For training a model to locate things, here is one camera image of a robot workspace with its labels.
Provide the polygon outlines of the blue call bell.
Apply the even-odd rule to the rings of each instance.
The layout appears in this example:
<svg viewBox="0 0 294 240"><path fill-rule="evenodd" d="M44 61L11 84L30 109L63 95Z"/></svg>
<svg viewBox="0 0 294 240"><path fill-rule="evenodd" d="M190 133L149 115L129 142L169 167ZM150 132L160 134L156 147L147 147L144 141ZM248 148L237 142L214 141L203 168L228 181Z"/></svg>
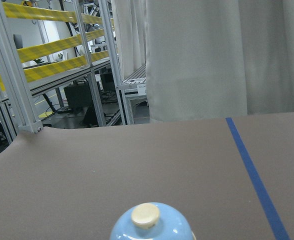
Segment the blue call bell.
<svg viewBox="0 0 294 240"><path fill-rule="evenodd" d="M195 240L190 224L174 207L146 202L123 213L116 221L111 240Z"/></svg>

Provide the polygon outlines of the white curtain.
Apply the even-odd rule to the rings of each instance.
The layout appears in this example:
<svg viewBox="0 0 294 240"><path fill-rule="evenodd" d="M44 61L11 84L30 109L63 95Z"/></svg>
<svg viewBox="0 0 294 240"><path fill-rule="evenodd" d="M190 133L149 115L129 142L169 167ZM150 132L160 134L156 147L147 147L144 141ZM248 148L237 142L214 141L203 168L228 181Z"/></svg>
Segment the white curtain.
<svg viewBox="0 0 294 240"><path fill-rule="evenodd" d="M294 112L294 0L114 0L152 123Z"/></svg>

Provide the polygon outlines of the yellow striped barrier tape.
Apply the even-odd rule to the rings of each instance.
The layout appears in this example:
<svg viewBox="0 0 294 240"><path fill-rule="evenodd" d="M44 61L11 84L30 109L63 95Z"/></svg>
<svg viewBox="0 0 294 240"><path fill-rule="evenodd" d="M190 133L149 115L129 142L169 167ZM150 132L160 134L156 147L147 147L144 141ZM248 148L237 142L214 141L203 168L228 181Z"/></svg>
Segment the yellow striped barrier tape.
<svg viewBox="0 0 294 240"><path fill-rule="evenodd" d="M5 15L8 18L69 23L77 22L77 16L74 11L51 10L6 2L4 2L2 5ZM17 53L20 62L26 63L28 61L37 60L53 53L59 53L63 50L70 49L81 44L82 38L78 34L49 43L24 47L19 49ZM87 60L84 56L78 56L68 60L62 60L60 62L28 68L24 70L24 74L27 82L30 83L59 73L63 73L68 70L83 67L87 64Z"/></svg>

